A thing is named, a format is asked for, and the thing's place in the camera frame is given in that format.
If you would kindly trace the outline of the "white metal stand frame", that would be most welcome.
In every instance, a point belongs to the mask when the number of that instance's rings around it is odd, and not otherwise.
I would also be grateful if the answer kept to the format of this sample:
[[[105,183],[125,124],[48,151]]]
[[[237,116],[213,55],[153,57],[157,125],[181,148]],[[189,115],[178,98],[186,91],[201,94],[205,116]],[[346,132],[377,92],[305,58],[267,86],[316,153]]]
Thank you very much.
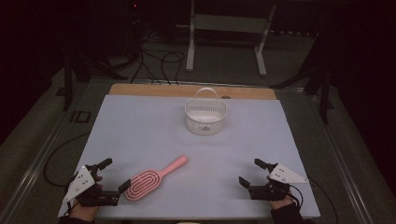
[[[191,0],[190,25],[189,25],[189,47],[187,53],[186,70],[191,72],[194,68],[195,56],[195,30],[209,30],[222,32],[239,32],[260,34],[261,41],[254,47],[259,75],[267,75],[264,58],[262,56],[264,44],[269,35],[270,26],[276,12],[276,5],[271,4],[263,19],[249,17],[233,17],[222,15],[197,14],[195,12],[195,1]]]

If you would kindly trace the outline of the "person's right hand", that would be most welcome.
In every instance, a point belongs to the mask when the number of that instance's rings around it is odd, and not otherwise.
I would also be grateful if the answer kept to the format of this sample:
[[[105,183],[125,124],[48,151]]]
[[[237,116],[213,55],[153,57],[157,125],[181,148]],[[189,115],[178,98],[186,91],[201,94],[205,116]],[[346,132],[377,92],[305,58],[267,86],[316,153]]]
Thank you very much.
[[[281,200],[281,201],[270,201],[269,204],[271,205],[271,207],[276,210],[276,209],[280,209],[284,206],[290,205],[290,204],[294,204],[294,200],[292,198],[292,194],[291,192],[289,192],[286,197]]]

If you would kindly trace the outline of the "black tripod stand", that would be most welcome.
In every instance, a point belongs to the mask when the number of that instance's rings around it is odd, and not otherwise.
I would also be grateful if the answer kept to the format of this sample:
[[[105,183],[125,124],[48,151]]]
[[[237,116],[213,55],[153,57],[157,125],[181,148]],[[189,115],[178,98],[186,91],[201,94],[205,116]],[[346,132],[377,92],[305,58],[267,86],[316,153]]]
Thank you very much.
[[[291,78],[270,86],[271,89],[281,90],[307,78],[308,81],[304,86],[303,93],[314,96],[320,91],[318,112],[325,124],[329,123],[327,110],[330,102],[329,92],[331,84],[331,48],[326,46],[327,43],[332,43],[332,38],[324,31],[320,32],[308,51],[298,73]]]
[[[64,56],[64,111],[67,111],[73,102],[73,75],[72,73],[76,70],[82,70],[82,67],[86,64],[99,72],[104,73],[108,77],[112,77],[118,80],[126,80],[126,77],[122,77],[113,72],[109,67],[95,61],[94,59],[86,56],[80,52],[65,51]]]

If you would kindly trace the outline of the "person's left hand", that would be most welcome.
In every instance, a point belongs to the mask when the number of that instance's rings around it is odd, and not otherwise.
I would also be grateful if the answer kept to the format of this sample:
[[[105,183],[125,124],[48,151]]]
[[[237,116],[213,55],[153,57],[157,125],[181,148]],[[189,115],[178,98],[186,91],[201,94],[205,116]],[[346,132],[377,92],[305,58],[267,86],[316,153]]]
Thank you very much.
[[[100,210],[99,206],[89,207],[82,206],[77,199],[74,200],[74,205],[69,213],[69,216],[85,222],[95,221],[96,213]]]

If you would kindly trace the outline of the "wooden table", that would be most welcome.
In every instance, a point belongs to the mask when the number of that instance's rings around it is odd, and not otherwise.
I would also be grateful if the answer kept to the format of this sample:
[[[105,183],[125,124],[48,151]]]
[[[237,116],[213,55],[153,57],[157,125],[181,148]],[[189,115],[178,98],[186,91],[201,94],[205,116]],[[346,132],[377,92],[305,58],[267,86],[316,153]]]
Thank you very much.
[[[202,86],[196,85],[149,85],[149,84],[114,84],[109,93],[112,95],[139,95],[164,97],[193,97]],[[263,88],[221,87],[214,90],[223,99],[276,100],[273,90]]]

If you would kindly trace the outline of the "metal floor rail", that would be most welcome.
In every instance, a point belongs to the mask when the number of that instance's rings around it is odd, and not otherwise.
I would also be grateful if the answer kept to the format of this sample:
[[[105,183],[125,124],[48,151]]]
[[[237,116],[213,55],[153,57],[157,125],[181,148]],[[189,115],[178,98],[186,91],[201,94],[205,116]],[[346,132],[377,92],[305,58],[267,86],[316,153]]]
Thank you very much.
[[[42,171],[71,114],[60,106],[35,107],[1,147],[6,154],[0,157],[0,188],[6,203],[0,224],[56,221],[62,190],[47,184]]]
[[[347,197],[355,211],[356,217],[360,224],[373,224],[371,215],[369,214],[366,205],[361,197],[361,193],[355,183],[352,174],[349,172],[347,164],[341,154],[339,147],[337,146],[332,132],[328,125],[322,120],[318,110],[319,102],[316,96],[307,96],[307,101],[310,104],[315,118],[318,121],[324,135],[326,136],[326,141],[330,148],[330,154],[332,156],[333,163],[340,176],[342,184],[346,190]]]

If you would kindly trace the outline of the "pink hairbrush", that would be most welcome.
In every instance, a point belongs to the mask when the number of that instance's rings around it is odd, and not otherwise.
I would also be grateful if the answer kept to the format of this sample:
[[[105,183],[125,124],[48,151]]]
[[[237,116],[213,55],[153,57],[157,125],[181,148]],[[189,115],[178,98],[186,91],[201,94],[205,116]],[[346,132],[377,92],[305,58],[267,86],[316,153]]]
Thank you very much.
[[[131,178],[131,186],[125,191],[129,201],[137,202],[158,188],[162,179],[188,162],[185,155],[179,156],[166,167],[157,170],[145,170]]]

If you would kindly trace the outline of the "white plastic basket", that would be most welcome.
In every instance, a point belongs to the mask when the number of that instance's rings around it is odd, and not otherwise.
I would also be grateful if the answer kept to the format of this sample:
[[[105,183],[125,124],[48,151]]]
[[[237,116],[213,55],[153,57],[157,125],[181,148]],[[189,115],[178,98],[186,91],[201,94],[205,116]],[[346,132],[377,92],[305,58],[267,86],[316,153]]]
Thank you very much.
[[[204,87],[185,102],[184,110],[188,130],[197,135],[209,136],[221,131],[228,106],[214,89]]]

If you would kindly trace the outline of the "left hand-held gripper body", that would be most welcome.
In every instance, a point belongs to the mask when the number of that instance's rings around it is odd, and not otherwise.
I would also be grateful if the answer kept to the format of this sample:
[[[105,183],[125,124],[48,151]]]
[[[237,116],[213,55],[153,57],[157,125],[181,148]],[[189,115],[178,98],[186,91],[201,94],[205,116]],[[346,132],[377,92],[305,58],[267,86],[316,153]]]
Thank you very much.
[[[82,166],[65,188],[63,203],[77,199],[82,207],[117,206],[120,193],[98,187],[98,170],[97,166]]]

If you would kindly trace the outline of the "light blue table mat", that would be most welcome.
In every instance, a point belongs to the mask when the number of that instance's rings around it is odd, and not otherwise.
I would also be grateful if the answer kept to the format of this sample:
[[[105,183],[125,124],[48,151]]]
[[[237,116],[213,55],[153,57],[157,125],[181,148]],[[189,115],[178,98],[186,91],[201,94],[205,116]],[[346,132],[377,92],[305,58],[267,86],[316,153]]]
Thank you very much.
[[[255,165],[257,159],[305,173],[278,100],[229,100],[224,126],[211,136],[188,131],[184,104],[178,97],[105,98],[79,162],[112,159],[100,174],[106,189],[144,170],[161,170],[181,155],[188,162],[142,200],[120,198],[118,206],[101,208],[99,218],[266,218],[269,204],[251,200],[238,179],[265,184],[267,173]]]

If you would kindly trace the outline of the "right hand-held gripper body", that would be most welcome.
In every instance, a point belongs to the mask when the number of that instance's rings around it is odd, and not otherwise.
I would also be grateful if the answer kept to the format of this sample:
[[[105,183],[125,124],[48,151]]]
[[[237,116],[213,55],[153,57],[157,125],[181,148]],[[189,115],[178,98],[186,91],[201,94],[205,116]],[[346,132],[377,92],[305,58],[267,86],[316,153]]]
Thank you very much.
[[[277,163],[277,167],[273,171],[268,171],[268,182],[264,186],[250,185],[247,191],[251,200],[281,201],[290,192],[292,184],[308,183],[307,177],[303,177],[286,166]]]

